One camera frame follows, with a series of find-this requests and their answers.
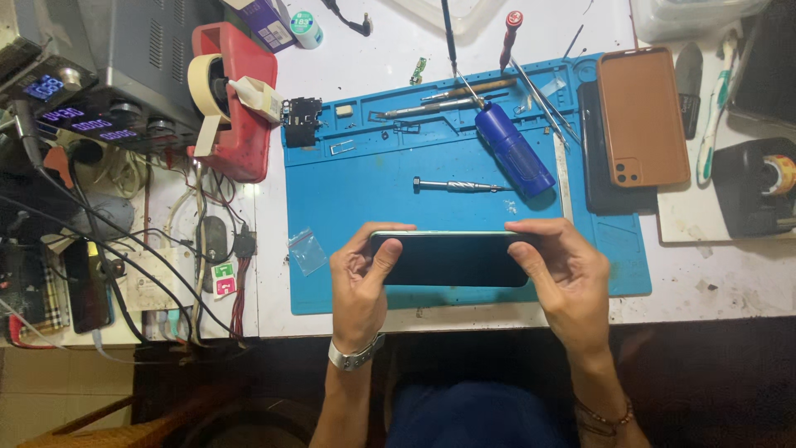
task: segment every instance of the pink sticker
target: pink sticker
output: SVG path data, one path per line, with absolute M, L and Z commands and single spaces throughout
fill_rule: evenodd
M 223 296 L 235 291 L 235 278 L 222 278 L 216 281 L 216 295 Z

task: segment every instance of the person's left hand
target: person's left hand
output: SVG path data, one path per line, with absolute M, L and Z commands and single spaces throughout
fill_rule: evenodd
M 404 247 L 390 238 L 373 256 L 370 234 L 378 230 L 414 230 L 412 224 L 367 222 L 329 258 L 332 271 L 334 347 L 345 355 L 360 352 L 384 325 L 387 296 L 384 279 Z

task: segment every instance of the blue cylindrical bottle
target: blue cylindrical bottle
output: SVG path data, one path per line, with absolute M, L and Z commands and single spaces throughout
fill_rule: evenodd
M 532 198 L 556 185 L 525 137 L 517 130 L 503 108 L 487 102 L 475 116 L 475 127 L 525 197 Z

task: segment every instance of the metal watch band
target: metal watch band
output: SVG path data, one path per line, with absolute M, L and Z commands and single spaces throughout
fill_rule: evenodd
M 334 342 L 330 341 L 329 360 L 332 361 L 335 367 L 341 370 L 357 370 L 359 367 L 362 367 L 362 364 L 370 361 L 371 358 L 373 358 L 373 354 L 376 353 L 376 350 L 381 348 L 382 345 L 384 345 L 384 335 L 376 335 L 373 341 L 371 341 L 367 347 L 363 348 L 361 352 L 354 353 L 353 355 L 343 355 L 337 347 L 334 347 Z

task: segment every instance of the forearm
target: forearm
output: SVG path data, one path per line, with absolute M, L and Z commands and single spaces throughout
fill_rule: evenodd
M 614 358 L 607 348 L 605 352 L 589 356 L 570 355 L 569 363 L 572 368 L 572 389 L 583 405 L 608 422 L 617 422 L 625 417 L 627 413 L 625 392 L 616 375 Z M 589 422 L 589 418 L 586 417 L 587 423 L 597 423 Z M 578 431 L 581 446 L 584 447 L 650 445 L 635 419 L 619 425 L 615 437 L 585 430 L 580 422 Z
M 310 448 L 365 446 L 372 365 L 368 361 L 355 371 L 343 371 L 329 362 L 326 398 Z

